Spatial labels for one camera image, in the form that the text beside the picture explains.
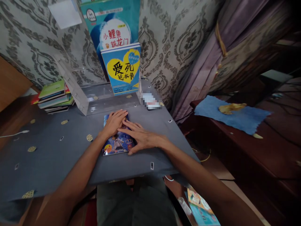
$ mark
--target gray tablecloth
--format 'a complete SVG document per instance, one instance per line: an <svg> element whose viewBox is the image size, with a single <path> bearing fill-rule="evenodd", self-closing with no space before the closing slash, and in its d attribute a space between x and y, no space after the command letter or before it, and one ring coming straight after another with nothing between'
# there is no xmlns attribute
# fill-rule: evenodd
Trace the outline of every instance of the gray tablecloth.
<svg viewBox="0 0 301 226"><path fill-rule="evenodd" d="M149 83L143 82L143 90L155 92L148 86ZM148 111L144 105L138 105L127 110L131 121L140 123L146 130L165 134L177 147L198 160L165 107ZM109 112L84 116L76 106L53 115L41 110L34 124L29 123L21 129L30 132L20 134L16 141L12 139L0 152L0 202L21 199L31 190L35 190L34 197L54 192L90 145L87 135L96 137L103 129L106 114ZM28 152L31 146L37 149ZM89 184L174 173L177 171L167 156L152 148L132 156L127 153L99 156Z"/></svg>

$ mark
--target blue book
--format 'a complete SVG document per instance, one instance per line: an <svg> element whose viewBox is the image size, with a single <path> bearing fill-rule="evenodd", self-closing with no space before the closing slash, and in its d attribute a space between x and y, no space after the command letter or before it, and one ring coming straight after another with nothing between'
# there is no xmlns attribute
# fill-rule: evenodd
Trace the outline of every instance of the blue book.
<svg viewBox="0 0 301 226"><path fill-rule="evenodd" d="M82 0L81 10L105 72L102 49L138 42L140 0Z"/></svg>
<svg viewBox="0 0 301 226"><path fill-rule="evenodd" d="M101 51L115 96L138 91L140 52L139 43Z"/></svg>
<svg viewBox="0 0 301 226"><path fill-rule="evenodd" d="M109 115L104 116L103 126L106 125ZM129 129L127 126L122 125L123 129ZM132 147L135 146L134 139L123 132L118 132L111 138L109 138L103 146L102 152L103 156L113 155L118 153L128 152Z"/></svg>

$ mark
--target patterned wallpaper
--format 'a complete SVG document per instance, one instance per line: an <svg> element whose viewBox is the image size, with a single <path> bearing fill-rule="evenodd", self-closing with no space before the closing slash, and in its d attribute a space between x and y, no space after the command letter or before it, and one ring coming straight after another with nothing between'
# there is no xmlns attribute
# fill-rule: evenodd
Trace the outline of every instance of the patterned wallpaper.
<svg viewBox="0 0 301 226"><path fill-rule="evenodd" d="M60 75L61 54L79 84L102 83L102 69L84 23L59 29L48 4L55 0L0 0L0 55L41 89ZM141 0L141 72L160 91L167 107L179 80L215 25L223 0Z"/></svg>

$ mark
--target stack of books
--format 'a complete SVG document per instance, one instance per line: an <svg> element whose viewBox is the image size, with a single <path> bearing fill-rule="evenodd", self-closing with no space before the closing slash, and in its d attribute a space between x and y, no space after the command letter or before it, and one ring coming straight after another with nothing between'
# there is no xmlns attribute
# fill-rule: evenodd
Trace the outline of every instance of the stack of books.
<svg viewBox="0 0 301 226"><path fill-rule="evenodd" d="M74 98L65 81L61 80L44 86L32 104L38 104L47 114L54 114L69 110L69 106L74 105Z"/></svg>

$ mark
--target gray shorts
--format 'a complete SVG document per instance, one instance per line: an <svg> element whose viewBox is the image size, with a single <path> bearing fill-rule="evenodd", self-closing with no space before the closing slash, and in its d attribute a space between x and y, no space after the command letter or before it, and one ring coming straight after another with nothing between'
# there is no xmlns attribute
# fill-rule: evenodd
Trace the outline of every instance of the gray shorts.
<svg viewBox="0 0 301 226"><path fill-rule="evenodd" d="M164 180L135 178L134 189L125 181L97 186L98 226L176 226L174 208Z"/></svg>

